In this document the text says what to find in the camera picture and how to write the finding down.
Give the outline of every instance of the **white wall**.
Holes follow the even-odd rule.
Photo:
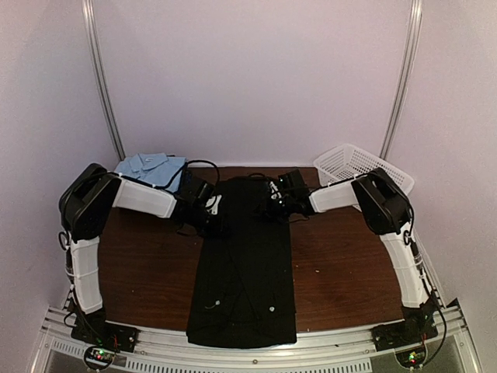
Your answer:
[[[389,160],[416,181],[416,226],[487,372],[497,354],[497,2],[424,3]]]
[[[378,154],[409,0],[106,0],[96,20],[128,154],[309,165]]]
[[[48,305],[68,288],[57,202],[116,156],[96,93],[81,2],[0,1],[0,371],[26,369]]]

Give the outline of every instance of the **laundry basket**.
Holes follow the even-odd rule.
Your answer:
[[[314,161],[322,186],[367,173],[381,167],[407,195],[414,187],[414,179],[383,159],[351,144],[343,144],[327,151]]]

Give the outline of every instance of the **black garment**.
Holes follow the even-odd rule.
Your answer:
[[[186,335],[209,347],[295,343],[294,280],[288,223],[253,211],[268,196],[262,180],[219,183],[219,213],[231,234],[204,239]]]

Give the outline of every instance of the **dark wood surface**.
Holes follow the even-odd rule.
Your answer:
[[[221,178],[288,169],[223,168]],[[315,169],[301,170],[318,186]],[[196,174],[214,181],[212,169]],[[110,321],[185,330],[202,247],[168,220],[114,209],[99,246],[99,277]],[[400,319],[401,295],[390,258],[346,207],[291,225],[297,330],[339,329]]]

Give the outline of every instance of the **light blue shirt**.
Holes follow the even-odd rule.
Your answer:
[[[115,172],[159,187],[166,185],[185,162],[185,157],[168,157],[165,153],[138,153],[132,157],[126,157],[117,165]],[[172,181],[167,190],[176,192],[180,179],[181,173]]]

